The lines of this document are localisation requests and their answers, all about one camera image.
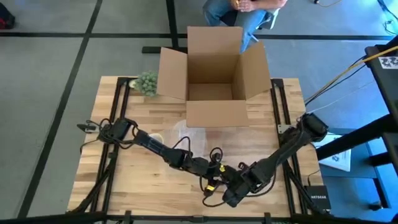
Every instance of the yellow cable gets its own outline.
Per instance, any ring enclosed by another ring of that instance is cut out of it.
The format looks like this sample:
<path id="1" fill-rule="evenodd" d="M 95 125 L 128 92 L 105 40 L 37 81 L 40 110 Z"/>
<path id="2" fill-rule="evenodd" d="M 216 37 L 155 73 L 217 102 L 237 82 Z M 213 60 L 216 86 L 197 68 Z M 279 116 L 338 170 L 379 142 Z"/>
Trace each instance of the yellow cable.
<path id="1" fill-rule="evenodd" d="M 337 3 L 339 3 L 339 2 L 341 2 L 342 0 L 338 0 L 337 2 L 334 2 L 334 3 L 332 3 L 332 4 L 330 4 L 330 5 L 322 5 L 322 4 L 320 4 L 319 2 L 317 3 L 319 6 L 322 6 L 322 7 L 330 7 L 330 6 L 332 6 L 332 5 L 335 5 L 335 4 L 337 4 Z"/>
<path id="2" fill-rule="evenodd" d="M 343 71 L 343 73 L 341 73 L 340 75 L 336 76 L 334 79 L 332 79 L 330 82 L 328 82 L 325 86 L 323 86 L 320 90 L 318 90 L 314 95 L 312 95 L 310 98 L 308 98 L 306 101 L 312 100 L 315 96 L 317 96 L 319 93 L 321 93 L 323 90 L 325 90 L 326 88 L 328 88 L 328 86 L 330 86 L 331 84 L 333 84 L 334 82 L 337 81 L 337 79 L 339 79 L 340 77 L 342 77 L 343 75 L 347 74 L 347 72 L 349 72 L 351 69 L 357 67 L 358 65 L 361 65 L 362 63 L 368 62 L 370 60 L 373 60 L 377 57 L 380 57 L 386 53 L 392 52 L 393 50 L 398 50 L 398 46 L 395 47 L 391 47 L 390 49 L 387 49 L 383 52 L 380 52 L 378 54 L 375 54 L 373 56 L 370 56 L 366 59 L 360 60 L 359 62 L 357 62 L 356 64 L 348 67 L 345 71 Z"/>

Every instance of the gray floor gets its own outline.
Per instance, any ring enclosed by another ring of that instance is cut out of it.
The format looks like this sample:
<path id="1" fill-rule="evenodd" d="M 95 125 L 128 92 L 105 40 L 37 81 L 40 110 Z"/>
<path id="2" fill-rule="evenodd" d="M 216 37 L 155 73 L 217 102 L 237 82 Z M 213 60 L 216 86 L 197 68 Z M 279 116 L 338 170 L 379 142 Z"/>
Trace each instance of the gray floor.
<path id="1" fill-rule="evenodd" d="M 84 32 L 96 3 L 95 0 L 2 2 L 19 21 L 18 27 L 12 30 L 14 32 Z M 322 8 L 308 0 L 291 0 L 281 10 L 275 29 L 259 33 L 386 35 L 381 25 L 385 18 L 377 1 L 366 2 L 345 0 L 335 7 Z M 204 0 L 175 0 L 180 33 L 186 32 L 186 26 L 205 25 L 201 15 L 203 3 Z M 356 9 L 356 14 L 353 14 L 352 8 Z M 103 0 L 93 29 L 94 33 L 168 31 L 165 1 L 160 0 Z M 18 213 L 81 41 L 79 38 L 0 37 L 0 115 L 5 118 L 0 124 L 3 142 L 0 150 L 0 219 L 15 217 Z M 266 46 L 271 75 L 298 77 L 305 97 L 362 57 L 365 47 L 385 43 L 262 41 Z M 158 69 L 159 55 L 142 55 L 143 45 L 170 45 L 170 40 L 91 38 L 88 42 L 30 216 L 65 211 L 80 156 L 78 147 L 84 138 L 75 125 L 90 117 L 101 76 L 137 75 Z M 368 69 L 364 69 L 314 101 L 308 110 L 326 105 L 371 81 L 373 76 Z M 318 111 L 317 115 L 336 128 L 358 128 L 386 113 L 380 92 L 372 83 L 333 106 Z M 386 167 L 384 172 L 389 173 L 390 170 Z M 333 180 L 329 182 L 330 185 L 336 183 Z M 396 189 L 396 184 L 391 182 L 389 186 Z M 336 212 L 342 210 L 343 207 L 338 207 Z M 364 209 L 355 214 L 368 219 L 377 219 L 380 215 L 364 212 Z"/>

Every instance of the person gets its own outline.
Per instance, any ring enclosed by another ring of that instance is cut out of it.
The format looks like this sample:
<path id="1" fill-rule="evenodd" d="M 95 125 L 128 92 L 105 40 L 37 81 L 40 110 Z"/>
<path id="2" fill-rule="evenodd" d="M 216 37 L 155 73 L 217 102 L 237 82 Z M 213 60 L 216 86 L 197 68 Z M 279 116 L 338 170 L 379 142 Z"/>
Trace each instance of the person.
<path id="1" fill-rule="evenodd" d="M 251 39 L 251 34 L 264 20 L 267 9 L 285 6 L 287 0 L 207 0 L 203 13 L 209 26 L 218 26 L 221 18 L 229 11 L 238 10 L 235 26 L 243 28 L 241 52 L 244 52 Z"/>

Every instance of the chair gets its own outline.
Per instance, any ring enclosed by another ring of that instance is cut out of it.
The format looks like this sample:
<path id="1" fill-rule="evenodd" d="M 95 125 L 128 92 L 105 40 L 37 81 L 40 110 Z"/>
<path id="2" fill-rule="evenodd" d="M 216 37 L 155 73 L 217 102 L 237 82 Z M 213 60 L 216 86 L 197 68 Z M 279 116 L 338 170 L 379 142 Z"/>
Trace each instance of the chair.
<path id="1" fill-rule="evenodd" d="M 272 29 L 275 24 L 276 17 L 279 13 L 279 9 L 269 10 L 267 11 L 266 16 L 262 20 L 262 22 L 257 26 L 257 30 L 265 29 Z M 225 15 L 221 17 L 221 21 L 224 22 L 227 26 L 234 26 L 236 17 L 238 16 L 238 11 L 233 10 L 227 12 Z M 251 35 L 254 41 L 258 42 L 259 40 L 254 36 Z"/>

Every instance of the box flap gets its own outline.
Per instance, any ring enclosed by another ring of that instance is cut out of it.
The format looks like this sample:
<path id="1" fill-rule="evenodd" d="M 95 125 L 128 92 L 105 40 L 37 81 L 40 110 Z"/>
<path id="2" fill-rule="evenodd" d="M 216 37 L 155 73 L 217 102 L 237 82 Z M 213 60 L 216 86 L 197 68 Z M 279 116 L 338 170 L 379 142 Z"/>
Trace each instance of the box flap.
<path id="1" fill-rule="evenodd" d="M 266 51 L 262 42 L 247 49 L 239 59 L 246 99 L 271 88 Z"/>
<path id="2" fill-rule="evenodd" d="M 160 51 L 157 94 L 187 98 L 187 55 L 162 47 Z"/>
<path id="3" fill-rule="evenodd" d="M 187 126 L 192 128 L 249 126 L 246 101 L 187 101 Z"/>
<path id="4" fill-rule="evenodd" d="M 242 27 L 190 27 L 188 26 L 188 55 L 239 55 Z"/>

